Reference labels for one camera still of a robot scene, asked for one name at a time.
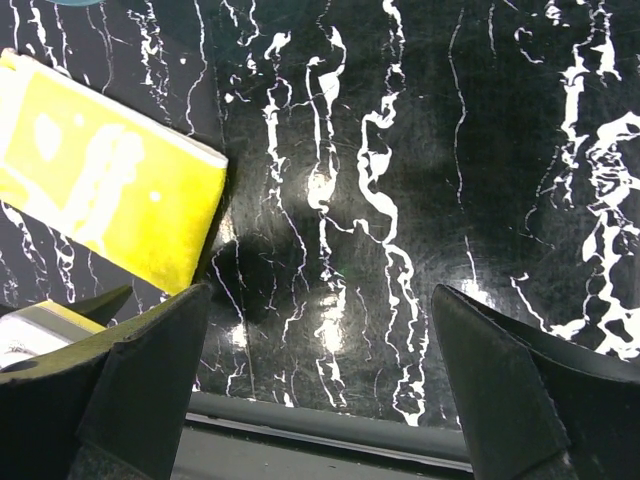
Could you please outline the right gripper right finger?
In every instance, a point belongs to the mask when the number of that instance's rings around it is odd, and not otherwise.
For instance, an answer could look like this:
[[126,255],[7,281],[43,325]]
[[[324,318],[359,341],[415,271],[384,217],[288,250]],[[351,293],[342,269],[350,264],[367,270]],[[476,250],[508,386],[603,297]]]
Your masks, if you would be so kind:
[[442,284],[432,319],[475,478],[638,478],[638,366]]

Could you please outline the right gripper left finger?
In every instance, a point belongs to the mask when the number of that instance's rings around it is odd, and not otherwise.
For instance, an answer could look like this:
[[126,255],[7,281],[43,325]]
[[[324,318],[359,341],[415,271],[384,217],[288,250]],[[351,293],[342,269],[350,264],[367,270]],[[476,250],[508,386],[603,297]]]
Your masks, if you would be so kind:
[[65,479],[83,446],[144,479],[170,477],[207,330],[211,290],[1,372],[1,476]]

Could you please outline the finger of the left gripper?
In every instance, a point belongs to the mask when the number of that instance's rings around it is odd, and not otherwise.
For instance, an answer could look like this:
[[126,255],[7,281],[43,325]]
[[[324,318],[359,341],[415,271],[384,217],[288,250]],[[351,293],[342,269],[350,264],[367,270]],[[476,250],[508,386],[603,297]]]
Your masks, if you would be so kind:
[[104,292],[97,297],[69,304],[69,309],[99,324],[108,325],[133,292],[129,285]]

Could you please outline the yellow patterned towel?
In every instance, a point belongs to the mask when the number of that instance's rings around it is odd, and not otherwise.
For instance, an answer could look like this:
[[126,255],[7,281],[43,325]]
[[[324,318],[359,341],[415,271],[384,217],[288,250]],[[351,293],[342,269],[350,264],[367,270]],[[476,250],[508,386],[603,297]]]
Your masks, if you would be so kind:
[[3,50],[3,201],[156,288],[191,284],[227,166],[215,149]]

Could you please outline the teal plastic basin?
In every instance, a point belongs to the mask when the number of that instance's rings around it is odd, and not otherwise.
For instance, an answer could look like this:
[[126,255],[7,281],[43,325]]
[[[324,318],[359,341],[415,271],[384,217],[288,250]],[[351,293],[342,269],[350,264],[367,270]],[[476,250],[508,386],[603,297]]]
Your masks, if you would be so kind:
[[51,3],[68,7],[86,7],[99,4],[103,0],[50,0]]

